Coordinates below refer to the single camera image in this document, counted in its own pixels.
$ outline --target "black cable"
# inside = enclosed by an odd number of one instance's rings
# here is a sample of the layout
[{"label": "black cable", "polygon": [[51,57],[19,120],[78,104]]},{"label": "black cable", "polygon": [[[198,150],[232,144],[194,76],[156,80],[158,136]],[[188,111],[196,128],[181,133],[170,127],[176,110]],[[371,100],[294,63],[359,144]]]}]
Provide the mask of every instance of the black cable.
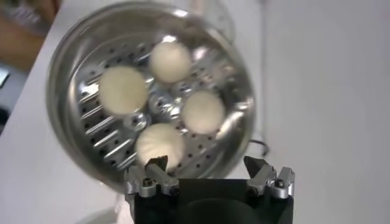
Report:
[{"label": "black cable", "polygon": [[263,157],[267,156],[269,153],[269,146],[263,142],[256,139],[251,139],[249,142],[262,145],[264,147],[263,153],[261,154]]}]

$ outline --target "white bun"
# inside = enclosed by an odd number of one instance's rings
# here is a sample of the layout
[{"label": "white bun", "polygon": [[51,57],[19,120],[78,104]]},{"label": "white bun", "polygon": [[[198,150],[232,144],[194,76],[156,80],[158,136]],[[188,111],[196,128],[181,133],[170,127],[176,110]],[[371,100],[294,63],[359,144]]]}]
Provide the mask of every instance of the white bun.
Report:
[{"label": "white bun", "polygon": [[186,127],[198,134],[207,135],[216,131],[225,118],[222,100],[208,91],[192,94],[185,102],[182,119]]},{"label": "white bun", "polygon": [[168,156],[167,170],[179,165],[184,156],[185,143],[180,133],[169,124],[155,124],[138,137],[135,150],[142,165],[152,159]]},{"label": "white bun", "polygon": [[131,67],[108,69],[99,81],[99,101],[114,115],[127,115],[142,108],[148,97],[145,79]]},{"label": "white bun", "polygon": [[175,42],[162,42],[154,47],[149,68],[160,81],[174,83],[191,73],[191,55],[187,48]]}]

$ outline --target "perforated steamer tray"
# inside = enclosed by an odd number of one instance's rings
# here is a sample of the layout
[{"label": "perforated steamer tray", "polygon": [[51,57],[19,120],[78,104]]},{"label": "perforated steamer tray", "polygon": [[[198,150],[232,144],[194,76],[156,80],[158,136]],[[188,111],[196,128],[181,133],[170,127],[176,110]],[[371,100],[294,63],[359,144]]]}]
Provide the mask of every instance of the perforated steamer tray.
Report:
[{"label": "perforated steamer tray", "polygon": [[[193,58],[186,80],[166,85],[147,68],[153,47],[179,41]],[[141,111],[114,117],[100,105],[99,77],[114,66],[136,66],[146,78],[149,101]],[[190,132],[180,117],[185,99],[206,89],[224,102],[227,115],[211,135]],[[229,42],[204,20],[178,8],[126,2],[104,8],[74,26],[52,59],[47,107],[54,131],[84,171],[122,191],[122,172],[136,164],[134,143],[149,125],[172,124],[186,141],[179,177],[223,177],[240,161],[254,126],[249,76]]]}]

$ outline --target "screw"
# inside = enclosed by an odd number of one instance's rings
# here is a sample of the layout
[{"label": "screw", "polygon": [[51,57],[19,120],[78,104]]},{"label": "screw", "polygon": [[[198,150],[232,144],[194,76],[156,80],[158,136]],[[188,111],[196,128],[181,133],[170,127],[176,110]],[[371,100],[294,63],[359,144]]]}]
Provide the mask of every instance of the screw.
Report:
[{"label": "screw", "polygon": [[144,181],[143,181],[143,186],[144,186],[144,187],[149,187],[149,186],[152,185],[152,183],[153,183],[153,181],[152,181],[149,177],[147,177],[147,178],[145,178]]},{"label": "screw", "polygon": [[285,182],[282,179],[276,179],[274,185],[275,187],[284,188]]},{"label": "screw", "polygon": [[177,187],[172,187],[171,190],[169,190],[169,194],[171,196],[176,196],[180,193],[180,189]]},{"label": "screw", "polygon": [[257,189],[250,187],[247,192],[248,197],[257,197]]}]

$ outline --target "white wall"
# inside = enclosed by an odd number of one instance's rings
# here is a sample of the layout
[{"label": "white wall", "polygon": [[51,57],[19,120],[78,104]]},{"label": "white wall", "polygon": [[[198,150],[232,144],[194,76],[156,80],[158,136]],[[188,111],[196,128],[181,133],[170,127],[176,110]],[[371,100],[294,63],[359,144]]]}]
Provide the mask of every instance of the white wall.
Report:
[{"label": "white wall", "polygon": [[270,162],[294,223],[389,223],[390,1],[269,0]]}]

